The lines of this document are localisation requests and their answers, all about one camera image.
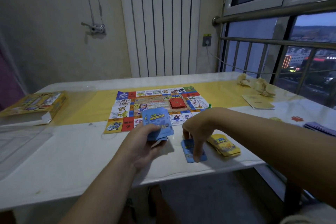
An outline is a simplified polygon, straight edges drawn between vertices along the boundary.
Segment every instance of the beige wall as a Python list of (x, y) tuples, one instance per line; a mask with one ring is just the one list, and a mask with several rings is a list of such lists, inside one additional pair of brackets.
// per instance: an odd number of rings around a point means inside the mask
[[(100, 0), (107, 35), (87, 34), (88, 0), (0, 0), (0, 30), (28, 91), (56, 82), (131, 77), (121, 0)], [(99, 5), (91, 0), (95, 21)]]
[(214, 28), (211, 24), (211, 20), (215, 15), (221, 15), (223, 1), (224, 0), (201, 0), (196, 73), (213, 73), (217, 71), (217, 60), (210, 54), (207, 55), (206, 48), (202, 47), (202, 38), (203, 34), (212, 35), (211, 46), (208, 47), (208, 51), (216, 56), (220, 27)]

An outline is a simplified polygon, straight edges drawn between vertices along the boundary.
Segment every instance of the game board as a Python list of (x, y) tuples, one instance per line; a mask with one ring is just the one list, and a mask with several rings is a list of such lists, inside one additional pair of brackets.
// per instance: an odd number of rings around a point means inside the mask
[(132, 130), (142, 122), (142, 111), (156, 107), (167, 109), (172, 125), (175, 126), (183, 124), (190, 117), (207, 109), (209, 104), (193, 86), (133, 92), (118, 91), (104, 134)]

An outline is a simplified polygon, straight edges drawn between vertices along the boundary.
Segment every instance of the forearm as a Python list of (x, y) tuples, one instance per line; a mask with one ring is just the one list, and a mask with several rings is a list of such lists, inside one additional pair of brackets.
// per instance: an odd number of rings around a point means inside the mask
[(135, 173), (117, 152), (60, 223), (117, 223)]
[(213, 108), (209, 120), (293, 182), (336, 206), (336, 140), (295, 125)]

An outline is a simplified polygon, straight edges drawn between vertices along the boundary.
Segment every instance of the hand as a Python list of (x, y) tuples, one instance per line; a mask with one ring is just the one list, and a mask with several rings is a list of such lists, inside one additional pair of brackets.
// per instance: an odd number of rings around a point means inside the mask
[(163, 148), (167, 141), (161, 141), (158, 145), (151, 148), (156, 142), (148, 142), (147, 136), (150, 132), (157, 131), (160, 126), (148, 124), (144, 126), (142, 123), (132, 129), (122, 144), (117, 154), (121, 154), (127, 158), (130, 163), (139, 171), (145, 167), (151, 160), (157, 157), (159, 151)]
[(196, 116), (191, 117), (183, 123), (183, 136), (185, 139), (194, 139), (194, 160), (200, 161), (204, 142), (214, 132), (214, 126), (211, 124), (212, 109), (204, 110)]

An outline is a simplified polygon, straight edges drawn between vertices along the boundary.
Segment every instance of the pink curtain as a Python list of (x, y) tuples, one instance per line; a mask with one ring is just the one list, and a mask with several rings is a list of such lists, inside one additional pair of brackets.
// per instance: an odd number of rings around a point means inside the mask
[(16, 103), (24, 95), (0, 49), (0, 111)]

